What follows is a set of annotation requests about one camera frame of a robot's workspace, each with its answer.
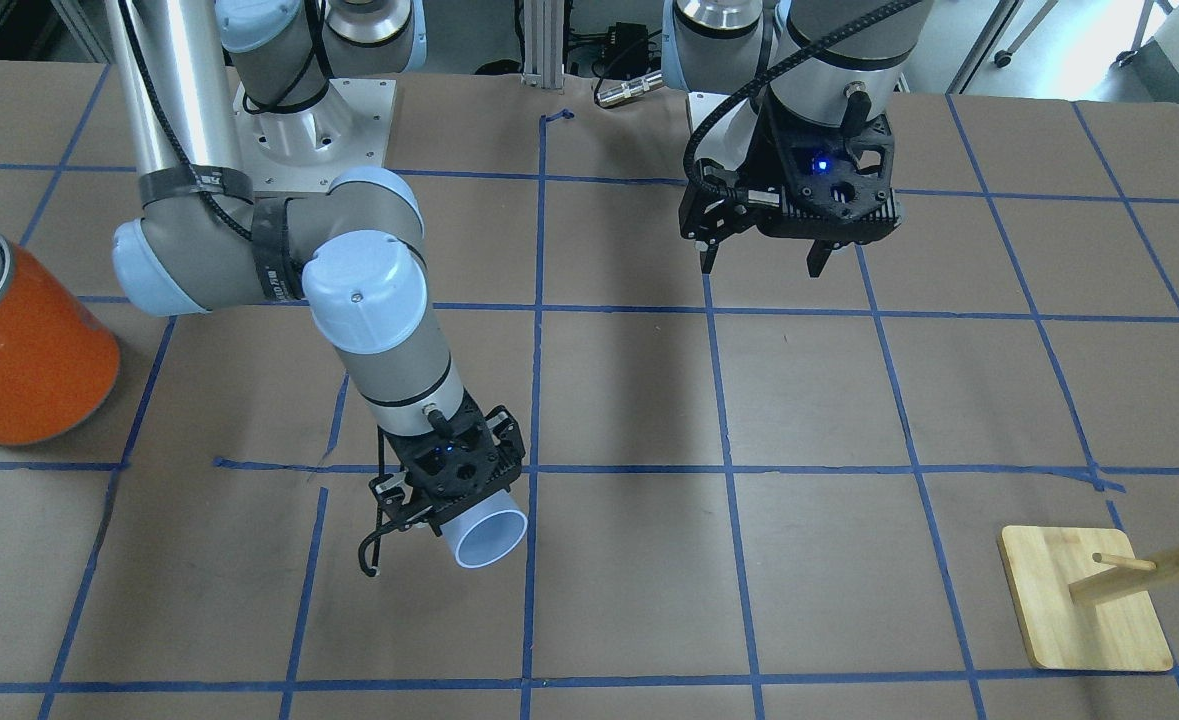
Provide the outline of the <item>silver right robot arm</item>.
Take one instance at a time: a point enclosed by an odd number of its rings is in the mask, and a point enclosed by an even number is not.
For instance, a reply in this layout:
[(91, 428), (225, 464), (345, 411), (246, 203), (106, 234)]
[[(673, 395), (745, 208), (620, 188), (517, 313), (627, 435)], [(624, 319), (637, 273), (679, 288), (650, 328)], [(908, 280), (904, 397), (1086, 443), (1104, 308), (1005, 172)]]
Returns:
[(523, 537), (522, 438), (457, 374), (426, 279), (424, 218), (384, 169), (391, 86), (420, 67), (420, 1), (108, 1), (140, 219), (123, 291), (154, 316), (307, 300), (403, 465), (384, 533), (424, 524), (479, 568)]

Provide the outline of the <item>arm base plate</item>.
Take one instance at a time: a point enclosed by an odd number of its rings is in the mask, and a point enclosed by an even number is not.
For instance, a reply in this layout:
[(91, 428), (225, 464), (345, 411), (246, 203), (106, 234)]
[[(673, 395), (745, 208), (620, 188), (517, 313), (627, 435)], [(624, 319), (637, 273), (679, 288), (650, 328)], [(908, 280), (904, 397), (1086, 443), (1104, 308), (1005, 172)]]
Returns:
[(250, 114), (243, 86), (233, 95), (242, 169), (261, 196), (324, 193), (358, 165), (386, 164), (397, 97), (394, 79), (332, 79), (318, 104), (292, 114)]

